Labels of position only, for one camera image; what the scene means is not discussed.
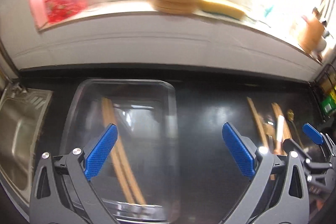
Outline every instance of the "white wall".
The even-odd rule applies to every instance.
[[[38,33],[28,0],[0,0],[0,36],[19,69],[136,62],[229,68],[311,80],[320,68],[285,42],[202,18],[125,14]]]

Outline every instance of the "yellow label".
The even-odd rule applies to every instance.
[[[333,100],[334,100],[334,102],[335,102],[335,104],[336,104],[336,94],[335,94],[335,91],[332,90],[332,91],[329,93],[329,95],[331,96],[331,98],[333,98]]]

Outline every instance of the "kitchen utensil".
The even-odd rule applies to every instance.
[[[263,123],[263,127],[264,127],[265,134],[268,135],[268,136],[271,136],[273,141],[275,141],[277,139],[277,137],[276,137],[274,126],[269,124],[269,123]]]
[[[103,107],[103,111],[108,115],[109,120],[113,121],[114,124],[117,123],[115,116],[114,116],[114,110],[113,110],[113,104],[111,102],[111,100],[107,99],[107,98],[103,98],[102,99],[102,107]],[[146,201],[142,195],[142,192],[138,186],[137,180],[135,179],[135,176],[132,172],[131,166],[129,164],[129,161],[127,159],[126,156],[126,152],[121,140],[121,137],[119,137],[119,139],[117,140],[117,143],[115,144],[115,148],[116,148],[116,154],[111,154],[112,156],[112,160],[116,161],[115,158],[119,158],[120,159],[120,163],[121,163],[121,167],[123,168],[123,171],[126,175],[126,179],[128,181],[128,184],[130,185],[131,190],[133,191],[133,195],[135,197],[135,199],[137,200],[137,203],[140,205],[145,205]]]
[[[109,103],[110,103],[109,99],[102,98],[101,110],[102,110],[102,115],[103,115],[104,126],[107,126],[109,123],[116,125],[116,119],[114,117],[113,109],[111,108],[111,105]],[[122,170],[119,155],[117,153],[117,144],[115,145],[114,149],[110,152],[110,155],[111,155],[115,174],[118,178],[119,184],[121,186],[121,189],[125,195],[127,202],[135,203],[132,193],[130,191],[129,185],[126,180],[125,173]]]
[[[273,107],[274,115],[277,119],[279,115],[284,116],[280,106],[277,103],[272,103],[272,107]],[[291,138],[292,138],[292,134],[289,130],[288,124],[285,121],[284,126],[283,126],[283,140],[291,139]]]
[[[267,135],[267,137],[268,137],[269,150],[274,151],[273,137],[271,135]]]
[[[282,155],[282,138],[284,133],[284,122],[285,118],[282,115],[278,116],[277,121],[277,141],[276,141],[276,148],[274,150],[275,154]]]
[[[262,145],[268,148],[268,142],[267,142],[266,134],[265,134],[265,131],[264,131],[264,128],[263,128],[263,124],[261,123],[261,121],[259,119],[259,115],[257,113],[257,110],[254,107],[253,101],[249,97],[247,97],[247,101],[250,105],[250,108],[251,108],[251,111],[252,111],[252,114],[253,114],[253,117],[254,117],[254,121],[257,125],[257,129],[258,129],[261,141],[262,141]]]
[[[301,148],[303,148],[303,144],[302,144],[302,142],[301,142],[301,138],[300,138],[299,133],[298,133],[298,131],[297,131],[297,129],[296,129],[296,126],[295,126],[295,124],[294,124],[294,112],[293,112],[293,110],[291,110],[291,109],[287,110],[287,120],[289,120],[289,121],[292,123],[292,126],[293,126],[293,128],[294,128],[296,137],[297,137],[297,139],[298,139],[298,141],[299,141],[299,145],[301,146]]]

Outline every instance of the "blue gripper pad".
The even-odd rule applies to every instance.
[[[99,174],[105,160],[108,158],[115,142],[118,138],[118,130],[115,125],[110,125],[106,128],[105,133],[100,138],[98,143],[92,149],[85,160],[84,174],[87,180],[91,180]]]
[[[305,123],[302,131],[316,144],[323,144],[323,137],[320,132],[313,128],[310,124]]]
[[[254,158],[241,141],[238,131],[227,122],[223,125],[222,136],[240,172],[244,176],[252,179],[255,175]]]

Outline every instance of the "metal screw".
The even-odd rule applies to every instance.
[[[298,157],[298,154],[297,154],[297,152],[295,152],[295,151],[291,151],[291,156],[292,156],[293,158],[297,158],[297,157]]]
[[[75,148],[74,150],[72,150],[72,153],[74,155],[79,155],[80,153],[82,153],[82,150],[80,148]]]
[[[268,152],[268,148],[265,147],[265,146],[260,146],[260,147],[258,148],[258,151],[259,151],[260,154],[267,154],[267,152]]]
[[[42,154],[42,159],[47,159],[47,158],[49,158],[49,156],[50,156],[49,152],[44,152]]]

